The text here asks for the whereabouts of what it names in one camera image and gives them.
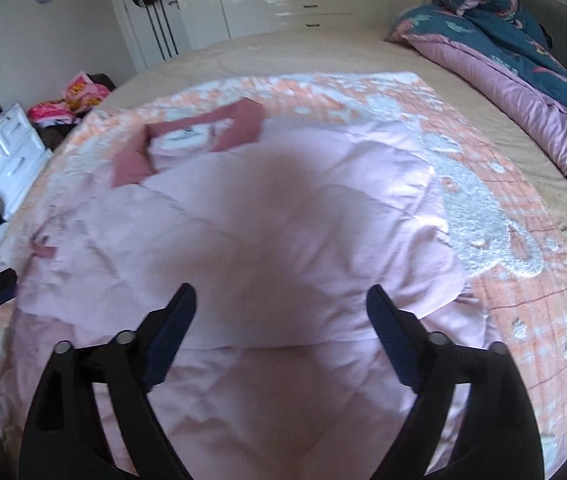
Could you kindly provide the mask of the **pink quilted padded jacket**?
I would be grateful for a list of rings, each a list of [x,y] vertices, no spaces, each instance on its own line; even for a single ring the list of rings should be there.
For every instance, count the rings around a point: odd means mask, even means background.
[[[56,342],[101,344],[189,283],[198,311],[151,404],[192,476],[367,479],[413,405],[367,290],[483,346],[486,310],[407,126],[257,131],[221,152],[152,148],[137,183],[104,165],[37,222],[1,382],[11,422],[24,425]]]

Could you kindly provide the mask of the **white bedroom door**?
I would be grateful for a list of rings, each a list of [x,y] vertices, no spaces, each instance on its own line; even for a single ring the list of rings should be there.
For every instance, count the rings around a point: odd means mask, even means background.
[[[134,66],[149,70],[191,51],[179,0],[139,8],[131,0],[112,0]]]

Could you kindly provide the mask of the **white drawer chest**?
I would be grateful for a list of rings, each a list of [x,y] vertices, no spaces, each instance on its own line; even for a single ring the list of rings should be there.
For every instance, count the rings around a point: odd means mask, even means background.
[[[20,104],[0,114],[0,214],[9,220],[52,156]]]

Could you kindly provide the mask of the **orange cloud pattern blanket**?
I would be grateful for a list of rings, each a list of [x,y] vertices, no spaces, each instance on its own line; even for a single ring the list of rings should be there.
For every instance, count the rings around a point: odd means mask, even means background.
[[[227,151],[257,139],[268,118],[320,125],[397,120],[419,139],[434,169],[448,242],[487,313],[486,339],[509,347],[541,433],[545,478],[567,460],[567,240],[520,168],[430,99],[413,73],[296,74],[210,81],[165,101],[91,113],[34,184],[0,243],[0,269],[21,280],[34,254],[37,222],[104,165],[118,184],[153,174],[152,148]],[[2,378],[11,369],[16,298],[0,311],[0,434],[15,450],[23,426],[4,409]]]

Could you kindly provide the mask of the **pink yellow cartoon blanket pile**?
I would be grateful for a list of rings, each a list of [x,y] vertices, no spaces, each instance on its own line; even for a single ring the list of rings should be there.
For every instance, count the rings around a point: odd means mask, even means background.
[[[105,74],[80,72],[66,85],[59,99],[33,105],[26,116],[32,124],[39,127],[76,125],[115,88],[112,79]]]

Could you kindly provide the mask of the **tan bed sheet mattress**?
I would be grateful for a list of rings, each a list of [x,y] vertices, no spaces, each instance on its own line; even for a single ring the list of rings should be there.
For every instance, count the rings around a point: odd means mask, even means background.
[[[432,108],[491,140],[523,171],[549,206],[567,240],[567,126],[556,105],[544,105],[494,62],[451,44],[394,44],[379,29],[273,32],[223,41],[165,62],[115,90],[92,114],[165,101],[180,91],[234,77],[300,73],[417,74],[436,95]]]

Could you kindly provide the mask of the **blue and pink floral duvet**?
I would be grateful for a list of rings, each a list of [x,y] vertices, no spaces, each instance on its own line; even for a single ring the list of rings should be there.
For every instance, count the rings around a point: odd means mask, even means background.
[[[405,11],[387,39],[469,82],[567,179],[567,69],[520,0],[431,0]]]

